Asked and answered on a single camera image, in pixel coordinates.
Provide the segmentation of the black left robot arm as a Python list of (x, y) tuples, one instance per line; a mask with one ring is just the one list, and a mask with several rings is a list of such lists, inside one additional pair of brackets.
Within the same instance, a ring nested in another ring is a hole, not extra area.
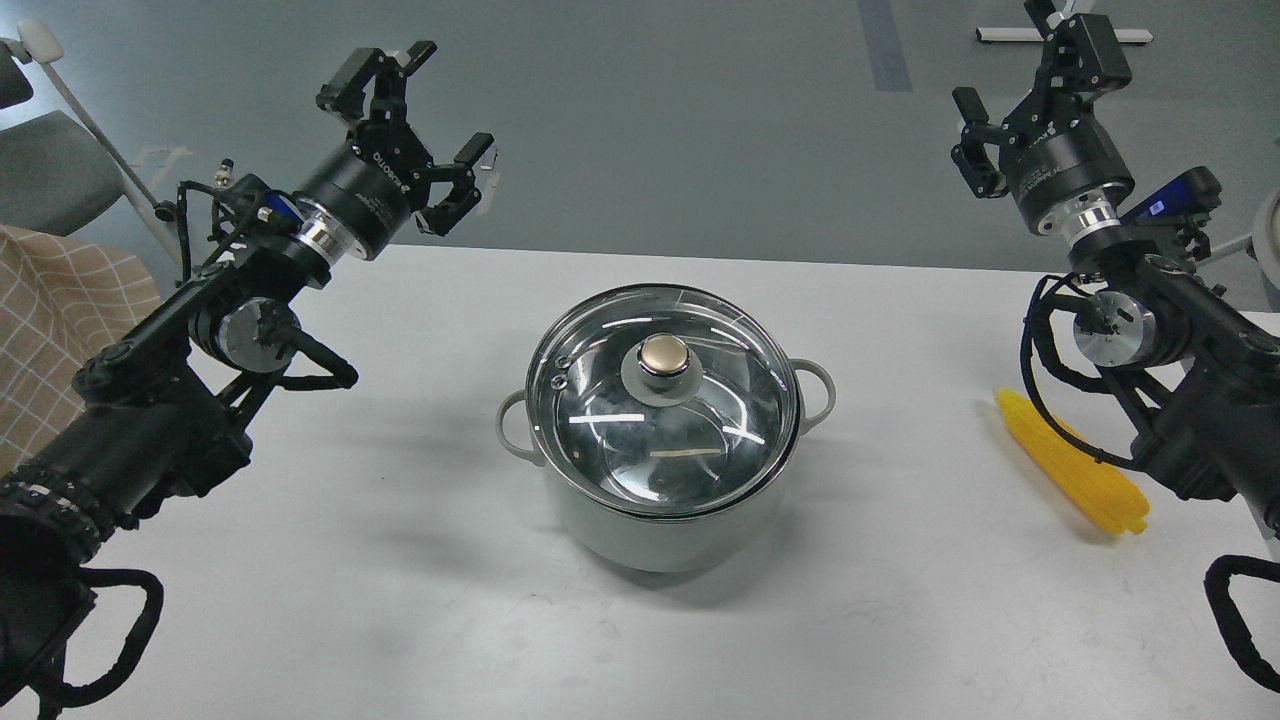
[(150, 571), (92, 568), (102, 544), (246, 468), (248, 425), (274, 391), (355, 386), (291, 309), (302, 290), (325, 287), (343, 256), (378, 258), (407, 222), (445, 236), (480, 204), (492, 135), (438, 161), (408, 122), (407, 83), (435, 53), (429, 40), (352, 51), (316, 96), (344, 141), (300, 190), (224, 161), (157, 208), (175, 224), (175, 292), (76, 373), (84, 411), (3, 478), (4, 701), (32, 691), (55, 719), (125, 683), (164, 588)]

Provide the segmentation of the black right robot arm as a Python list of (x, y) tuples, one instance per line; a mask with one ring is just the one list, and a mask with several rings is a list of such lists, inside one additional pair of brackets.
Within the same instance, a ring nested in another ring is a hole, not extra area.
[[(1193, 167), (1125, 213), (1135, 182), (1094, 115), (1132, 69), (1102, 14), (1028, 1), (1042, 54), (1027, 96), (992, 122), (973, 87), (951, 158), (978, 199), (1011, 196), (1029, 232), (1061, 238), (1071, 270), (1047, 275), (1023, 320), (1020, 366), (1034, 410), (1096, 461), (1140, 471), (1183, 500), (1242, 497), (1277, 536), (1277, 337), (1206, 284), (1204, 225), (1221, 186)], [(1115, 398), (1135, 428), (1130, 456), (1073, 439), (1033, 366)]]

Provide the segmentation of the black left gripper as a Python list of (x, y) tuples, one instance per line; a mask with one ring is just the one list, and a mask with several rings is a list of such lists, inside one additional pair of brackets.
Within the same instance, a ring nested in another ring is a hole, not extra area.
[[(453, 161), (436, 165), (407, 119), (407, 81), (436, 50), (430, 40), (397, 53), (357, 47), (316, 94), (317, 108), (349, 129), (296, 199), (349, 231), (349, 252), (366, 261), (381, 254), (412, 211), (421, 233), (444, 237), (483, 199), (475, 169), (494, 136), (475, 133)], [(445, 182), (445, 197), (429, 204), (430, 187)]]

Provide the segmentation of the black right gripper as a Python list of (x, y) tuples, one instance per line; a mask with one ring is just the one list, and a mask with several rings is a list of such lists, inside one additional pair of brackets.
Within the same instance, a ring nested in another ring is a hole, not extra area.
[[(972, 193), (998, 199), (1010, 192), (1028, 231), (1083, 237), (1119, 225), (1115, 208), (1134, 179), (1114, 141), (1094, 117), (1094, 101), (1129, 86), (1132, 68), (1111, 20), (1102, 14), (1069, 12), (1052, 1), (1025, 1), (1043, 40), (1043, 53), (1028, 95), (992, 126), (973, 87), (960, 86), (952, 100), (963, 119), (951, 159)], [(987, 146), (1002, 147), (998, 168)]]

